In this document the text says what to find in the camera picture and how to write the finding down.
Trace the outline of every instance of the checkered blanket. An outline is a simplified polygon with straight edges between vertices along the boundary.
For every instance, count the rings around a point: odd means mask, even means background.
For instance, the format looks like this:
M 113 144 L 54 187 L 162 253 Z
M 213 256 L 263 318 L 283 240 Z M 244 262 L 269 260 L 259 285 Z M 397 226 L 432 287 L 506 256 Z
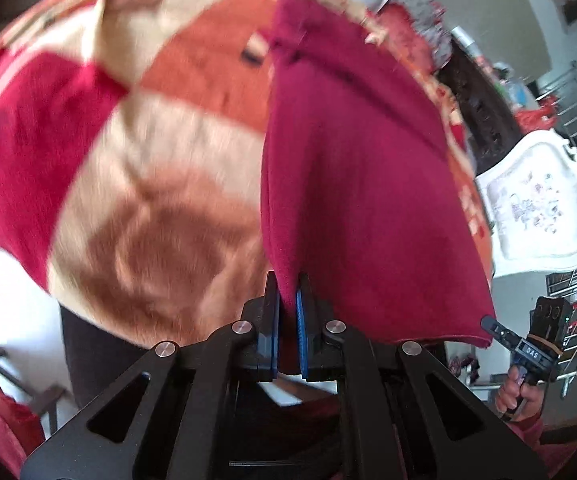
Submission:
M 0 35 L 0 247 L 136 344 L 191 344 L 263 292 L 260 171 L 277 0 L 43 0 Z M 491 244 L 451 92 L 389 23 L 366 30 L 437 106 L 486 275 Z

